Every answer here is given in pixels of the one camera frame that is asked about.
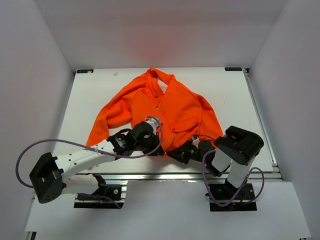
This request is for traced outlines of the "right blue table label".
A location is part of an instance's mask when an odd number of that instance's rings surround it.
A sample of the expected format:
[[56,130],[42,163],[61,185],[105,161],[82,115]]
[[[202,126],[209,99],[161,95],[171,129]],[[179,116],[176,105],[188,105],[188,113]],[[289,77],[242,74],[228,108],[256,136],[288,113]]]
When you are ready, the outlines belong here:
[[224,68],[226,72],[242,72],[241,67],[225,67]]

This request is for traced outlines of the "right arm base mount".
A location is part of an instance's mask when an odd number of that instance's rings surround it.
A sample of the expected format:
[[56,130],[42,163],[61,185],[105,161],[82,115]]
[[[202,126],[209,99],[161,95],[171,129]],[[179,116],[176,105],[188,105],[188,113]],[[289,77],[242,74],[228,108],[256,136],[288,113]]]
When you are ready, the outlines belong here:
[[[209,184],[211,194],[217,202],[220,204],[227,203],[234,192],[225,184]],[[209,200],[209,208],[211,212],[254,212],[257,211],[257,204],[251,200],[255,197],[253,185],[247,183],[243,189],[239,192],[237,197],[225,207],[218,206],[207,192],[205,196]]]

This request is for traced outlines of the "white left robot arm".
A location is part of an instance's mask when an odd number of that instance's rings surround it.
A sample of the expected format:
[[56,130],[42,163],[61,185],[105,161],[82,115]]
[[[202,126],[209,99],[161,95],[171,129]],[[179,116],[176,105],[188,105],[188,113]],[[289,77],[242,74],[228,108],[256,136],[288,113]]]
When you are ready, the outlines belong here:
[[164,155],[161,146],[163,129],[159,118],[150,117],[133,129],[123,129],[115,135],[80,151],[53,156],[43,154],[29,174],[38,202],[49,203],[64,190],[70,190],[70,178],[86,169],[117,159],[135,159],[136,151],[144,156]]

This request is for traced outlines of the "orange jacket with pink lining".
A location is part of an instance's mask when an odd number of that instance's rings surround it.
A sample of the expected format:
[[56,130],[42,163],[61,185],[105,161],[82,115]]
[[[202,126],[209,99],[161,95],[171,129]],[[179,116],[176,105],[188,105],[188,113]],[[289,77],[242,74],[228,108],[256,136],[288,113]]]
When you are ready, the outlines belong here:
[[173,74],[150,68],[124,86],[99,112],[86,145],[94,146],[109,137],[109,129],[160,118],[161,146],[165,152],[182,146],[194,135],[201,140],[223,135],[214,109],[201,95],[192,92]]

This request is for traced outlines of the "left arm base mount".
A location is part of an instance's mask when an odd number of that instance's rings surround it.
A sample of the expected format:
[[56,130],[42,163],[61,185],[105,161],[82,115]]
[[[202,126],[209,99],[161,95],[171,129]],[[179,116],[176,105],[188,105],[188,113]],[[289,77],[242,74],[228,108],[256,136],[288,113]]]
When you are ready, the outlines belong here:
[[92,193],[78,193],[73,207],[76,209],[121,209],[124,205],[123,185],[107,183],[98,173],[92,174],[97,188]]

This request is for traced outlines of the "left blue table label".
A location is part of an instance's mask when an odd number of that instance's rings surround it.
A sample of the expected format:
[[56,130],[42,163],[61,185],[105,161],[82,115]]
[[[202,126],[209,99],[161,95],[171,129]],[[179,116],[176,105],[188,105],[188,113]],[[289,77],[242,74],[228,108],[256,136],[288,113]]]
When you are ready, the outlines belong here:
[[94,69],[78,69],[76,71],[77,74],[92,74]]

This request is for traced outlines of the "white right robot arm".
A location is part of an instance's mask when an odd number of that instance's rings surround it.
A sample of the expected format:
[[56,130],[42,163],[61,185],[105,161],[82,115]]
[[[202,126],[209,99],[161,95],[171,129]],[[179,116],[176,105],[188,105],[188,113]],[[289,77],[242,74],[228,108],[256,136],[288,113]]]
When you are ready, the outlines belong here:
[[217,139],[208,136],[200,140],[200,137],[194,135],[180,147],[168,151],[167,155],[188,164],[190,160],[201,162],[207,152],[213,151],[205,157],[205,168],[214,177],[220,177],[229,170],[225,192],[229,198],[238,199],[244,193],[242,183],[264,146],[263,139],[254,132],[236,126],[230,126]]

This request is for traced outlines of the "blue table label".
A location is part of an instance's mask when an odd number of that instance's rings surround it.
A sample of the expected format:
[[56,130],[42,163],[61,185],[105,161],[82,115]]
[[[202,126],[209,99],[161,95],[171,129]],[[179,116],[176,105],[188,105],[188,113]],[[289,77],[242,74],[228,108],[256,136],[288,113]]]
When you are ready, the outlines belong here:
[[241,67],[225,67],[224,68],[226,72],[242,72]]
[[78,69],[76,71],[77,74],[92,74],[94,69]]

